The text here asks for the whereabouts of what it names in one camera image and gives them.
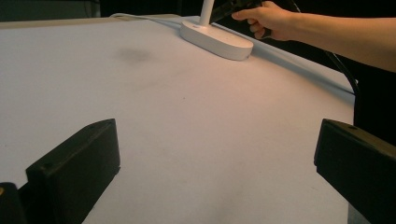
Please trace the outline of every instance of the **lamp base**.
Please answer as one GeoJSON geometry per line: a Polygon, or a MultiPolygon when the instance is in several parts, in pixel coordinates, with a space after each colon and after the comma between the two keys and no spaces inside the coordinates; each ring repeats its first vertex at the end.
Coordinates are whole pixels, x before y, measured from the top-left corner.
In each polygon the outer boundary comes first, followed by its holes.
{"type": "Polygon", "coordinates": [[[253,49],[251,41],[210,24],[202,26],[194,21],[183,21],[180,35],[200,48],[236,61],[245,60],[253,49]]]}

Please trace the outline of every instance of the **power cord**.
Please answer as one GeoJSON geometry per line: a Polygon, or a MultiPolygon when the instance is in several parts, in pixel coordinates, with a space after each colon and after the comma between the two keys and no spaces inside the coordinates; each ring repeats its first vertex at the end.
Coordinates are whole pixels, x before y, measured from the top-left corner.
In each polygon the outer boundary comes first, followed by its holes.
{"type": "MultiPolygon", "coordinates": [[[[291,7],[293,7],[297,12],[302,13],[300,8],[294,2],[294,0],[288,0],[291,7]]],[[[358,116],[361,113],[361,90],[358,85],[358,80],[350,73],[349,69],[341,62],[341,60],[337,57],[335,53],[329,52],[327,50],[323,50],[327,57],[335,64],[335,66],[339,69],[341,73],[344,74],[346,79],[348,80],[350,86],[352,87],[353,93],[355,95],[355,116],[354,123],[358,120],[358,116]]]]}
{"type": "Polygon", "coordinates": [[[142,19],[142,20],[149,20],[149,21],[162,21],[162,22],[170,22],[174,23],[177,25],[180,25],[179,21],[171,21],[169,19],[164,19],[164,18],[157,18],[157,17],[149,17],[149,16],[137,16],[137,15],[131,15],[131,14],[126,14],[126,13],[115,13],[109,16],[110,18],[117,18],[117,17],[130,17],[134,19],[142,19]]]}
{"type": "MultiPolygon", "coordinates": [[[[297,12],[302,13],[300,8],[297,6],[297,4],[294,2],[294,0],[288,0],[289,4],[291,7],[293,7],[297,12]]],[[[323,50],[324,53],[327,55],[327,57],[337,66],[337,68],[340,70],[341,73],[343,73],[346,76],[346,79],[348,80],[350,86],[352,87],[352,90],[355,94],[355,96],[360,94],[359,86],[358,86],[358,80],[356,80],[353,75],[350,73],[350,71],[347,69],[347,67],[341,62],[341,60],[337,57],[336,54],[329,52],[327,50],[323,50]]]]}

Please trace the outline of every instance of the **person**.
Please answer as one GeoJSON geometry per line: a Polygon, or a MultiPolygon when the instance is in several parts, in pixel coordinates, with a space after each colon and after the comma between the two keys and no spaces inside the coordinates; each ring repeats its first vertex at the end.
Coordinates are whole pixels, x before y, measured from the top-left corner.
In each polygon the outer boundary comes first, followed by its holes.
{"type": "Polygon", "coordinates": [[[232,18],[247,20],[257,39],[270,33],[274,40],[302,42],[366,64],[365,73],[356,77],[361,95],[355,99],[354,125],[396,146],[396,18],[299,13],[272,1],[237,11],[232,18]]]}
{"type": "Polygon", "coordinates": [[[396,72],[396,18],[339,18],[287,11],[272,1],[233,13],[261,39],[295,40],[360,63],[396,72]]]}

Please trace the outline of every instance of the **black cable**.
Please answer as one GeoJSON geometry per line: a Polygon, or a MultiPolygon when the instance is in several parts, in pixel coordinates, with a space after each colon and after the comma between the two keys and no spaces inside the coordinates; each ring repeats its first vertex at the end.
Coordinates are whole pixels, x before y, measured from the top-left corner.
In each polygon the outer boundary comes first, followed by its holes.
{"type": "MultiPolygon", "coordinates": [[[[288,0],[288,3],[291,7],[293,7],[297,12],[302,13],[300,8],[294,2],[294,0],[288,0]]],[[[341,60],[337,57],[335,53],[329,52],[327,50],[323,50],[327,57],[335,64],[335,66],[339,69],[341,73],[344,74],[346,79],[348,80],[350,86],[355,95],[355,104],[354,104],[354,124],[359,120],[358,116],[361,112],[361,90],[358,86],[358,80],[350,73],[349,69],[341,62],[341,60]]]]}
{"type": "MultiPolygon", "coordinates": [[[[297,4],[294,2],[294,0],[288,0],[288,2],[290,4],[290,6],[293,7],[297,12],[302,13],[302,11],[297,6],[297,4]]],[[[352,87],[352,90],[353,90],[355,96],[359,95],[360,90],[359,90],[359,86],[358,86],[358,81],[349,72],[349,70],[343,64],[343,62],[341,62],[341,60],[337,57],[336,54],[329,52],[327,50],[323,50],[323,51],[327,55],[327,57],[334,63],[334,65],[340,70],[340,72],[346,76],[346,79],[348,80],[350,86],[352,87]]]]}

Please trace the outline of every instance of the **finger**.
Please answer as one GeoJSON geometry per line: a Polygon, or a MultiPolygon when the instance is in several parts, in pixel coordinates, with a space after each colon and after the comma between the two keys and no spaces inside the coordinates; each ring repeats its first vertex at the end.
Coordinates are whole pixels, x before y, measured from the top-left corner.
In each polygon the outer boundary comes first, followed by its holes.
{"type": "Polygon", "coordinates": [[[257,20],[257,13],[256,13],[255,8],[240,10],[240,11],[233,13],[231,16],[233,17],[234,20],[237,20],[237,21],[243,21],[246,19],[257,20]]]}
{"type": "Polygon", "coordinates": [[[256,23],[257,21],[256,20],[254,20],[254,19],[247,19],[247,23],[248,24],[254,24],[254,23],[256,23]]]}
{"type": "Polygon", "coordinates": [[[264,36],[264,33],[265,33],[265,30],[264,30],[264,29],[261,29],[260,31],[254,33],[254,37],[255,37],[256,39],[262,39],[262,37],[264,36]]]}
{"type": "Polygon", "coordinates": [[[264,28],[264,27],[263,27],[261,24],[259,24],[258,22],[256,22],[256,23],[254,23],[253,25],[250,25],[249,30],[250,30],[250,32],[252,32],[252,33],[256,33],[256,32],[258,32],[258,31],[262,30],[263,28],[264,28]]]}

